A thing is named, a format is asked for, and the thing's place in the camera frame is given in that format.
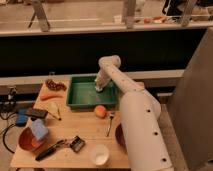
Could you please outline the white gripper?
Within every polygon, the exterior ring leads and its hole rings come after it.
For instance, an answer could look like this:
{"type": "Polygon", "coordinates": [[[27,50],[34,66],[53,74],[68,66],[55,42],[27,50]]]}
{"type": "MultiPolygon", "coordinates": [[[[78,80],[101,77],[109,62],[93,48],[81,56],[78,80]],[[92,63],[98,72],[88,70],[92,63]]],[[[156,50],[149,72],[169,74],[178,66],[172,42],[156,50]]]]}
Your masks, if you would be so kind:
{"type": "Polygon", "coordinates": [[[110,81],[109,76],[103,70],[100,70],[95,79],[95,85],[98,89],[103,89],[110,81]]]}

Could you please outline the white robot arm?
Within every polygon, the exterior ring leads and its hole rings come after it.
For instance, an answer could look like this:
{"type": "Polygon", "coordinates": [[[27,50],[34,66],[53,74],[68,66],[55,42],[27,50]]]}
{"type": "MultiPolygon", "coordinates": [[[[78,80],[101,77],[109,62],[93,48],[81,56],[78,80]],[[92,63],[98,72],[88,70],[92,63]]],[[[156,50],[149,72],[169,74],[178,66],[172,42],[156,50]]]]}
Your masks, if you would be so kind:
{"type": "Polygon", "coordinates": [[[101,57],[95,88],[112,80],[123,93],[119,112],[131,171],[174,171],[158,118],[161,105],[141,84],[119,70],[117,55],[101,57]]]}

